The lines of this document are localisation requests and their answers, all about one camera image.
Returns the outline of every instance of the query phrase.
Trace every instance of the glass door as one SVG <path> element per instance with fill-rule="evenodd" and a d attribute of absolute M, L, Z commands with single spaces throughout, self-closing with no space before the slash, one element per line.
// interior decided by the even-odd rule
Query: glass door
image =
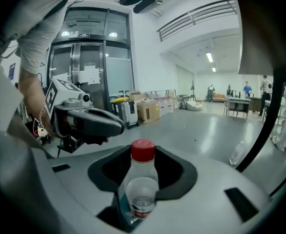
<path fill-rule="evenodd" d="M 94 107 L 107 109 L 102 43 L 77 43 L 73 80 L 90 95 Z"/>
<path fill-rule="evenodd" d="M 73 53 L 76 51 L 75 44 L 63 44 L 52 47 L 50 62 L 48 65 L 47 86 L 50 85 L 52 77 L 73 82 L 72 71 L 74 67 Z"/>

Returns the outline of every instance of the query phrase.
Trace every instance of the orange sofa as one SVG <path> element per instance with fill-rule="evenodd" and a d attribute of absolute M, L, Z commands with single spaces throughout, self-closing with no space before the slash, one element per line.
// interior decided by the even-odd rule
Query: orange sofa
<path fill-rule="evenodd" d="M 213 93 L 213 102 L 225 102 L 225 95 Z"/>

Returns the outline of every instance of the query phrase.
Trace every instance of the yellow object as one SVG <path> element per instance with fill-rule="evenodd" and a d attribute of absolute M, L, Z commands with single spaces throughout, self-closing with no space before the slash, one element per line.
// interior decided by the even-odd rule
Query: yellow object
<path fill-rule="evenodd" d="M 128 101 L 128 100 L 130 100 L 129 97 L 122 97 L 122 98 L 118 98 L 118 99 L 113 99 L 112 103 L 123 102 L 123 101 Z"/>

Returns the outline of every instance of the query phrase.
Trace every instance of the robotic arm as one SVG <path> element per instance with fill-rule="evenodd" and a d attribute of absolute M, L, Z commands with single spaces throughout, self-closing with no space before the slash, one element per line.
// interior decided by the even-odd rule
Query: robotic arm
<path fill-rule="evenodd" d="M 53 131 L 63 139 L 62 150 L 73 153 L 94 136 L 113 137 L 123 133 L 124 123 L 114 114 L 93 107 L 89 94 L 74 84 L 52 79 L 45 106 Z"/>

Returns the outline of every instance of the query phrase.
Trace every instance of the white sleeve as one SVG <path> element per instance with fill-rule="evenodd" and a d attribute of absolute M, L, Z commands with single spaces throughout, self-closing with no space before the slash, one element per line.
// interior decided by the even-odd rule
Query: white sleeve
<path fill-rule="evenodd" d="M 20 66 L 24 70 L 32 74 L 38 73 L 43 55 L 62 27 L 65 12 L 66 7 L 17 40 L 20 48 Z"/>

